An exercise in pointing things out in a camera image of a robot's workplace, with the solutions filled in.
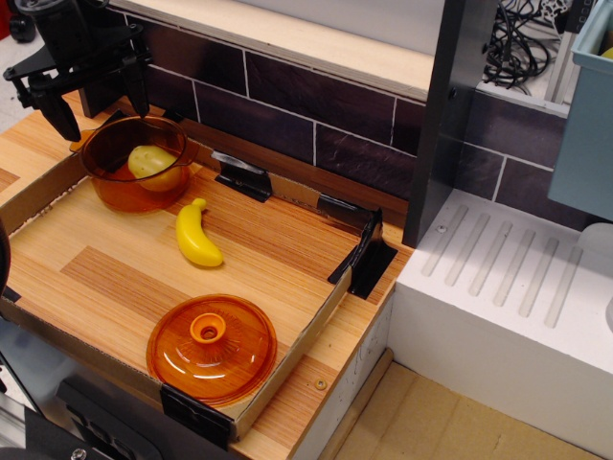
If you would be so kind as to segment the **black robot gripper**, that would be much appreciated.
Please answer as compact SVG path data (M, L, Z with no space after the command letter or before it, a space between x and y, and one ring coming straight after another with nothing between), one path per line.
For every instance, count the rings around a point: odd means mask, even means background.
M20 102L39 110L67 141L81 139L79 125L64 96L73 90L119 76L134 111L149 113L145 69L151 62L144 28L104 22L107 1L14 1L32 21L43 46L3 74Z

